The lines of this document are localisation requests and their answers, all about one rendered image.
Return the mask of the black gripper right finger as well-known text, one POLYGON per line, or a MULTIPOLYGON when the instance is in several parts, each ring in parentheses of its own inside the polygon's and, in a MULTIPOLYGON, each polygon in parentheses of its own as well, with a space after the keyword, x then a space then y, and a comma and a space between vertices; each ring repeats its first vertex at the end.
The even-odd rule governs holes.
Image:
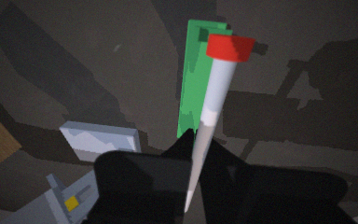
POLYGON ((212 139, 200 172, 207 224, 244 224, 259 194, 344 198, 346 180, 328 173, 250 165, 212 139))

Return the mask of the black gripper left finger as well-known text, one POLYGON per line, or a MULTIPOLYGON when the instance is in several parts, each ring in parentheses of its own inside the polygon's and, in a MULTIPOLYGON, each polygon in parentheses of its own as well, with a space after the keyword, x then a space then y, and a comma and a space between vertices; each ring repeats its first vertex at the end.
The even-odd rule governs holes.
POLYGON ((99 197, 105 189, 175 199, 173 224, 183 224, 192 171, 194 131, 183 135, 160 155, 111 150, 94 162, 99 197))

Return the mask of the grey tapered pin with red head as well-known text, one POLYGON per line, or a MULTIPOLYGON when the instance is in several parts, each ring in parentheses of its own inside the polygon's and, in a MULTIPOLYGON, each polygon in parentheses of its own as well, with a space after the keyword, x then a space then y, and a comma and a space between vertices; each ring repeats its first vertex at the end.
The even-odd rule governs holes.
POLYGON ((193 165, 185 212, 197 186, 237 62, 249 60, 254 42, 255 39, 240 36, 209 35, 206 55, 213 58, 213 65, 192 152, 193 165))

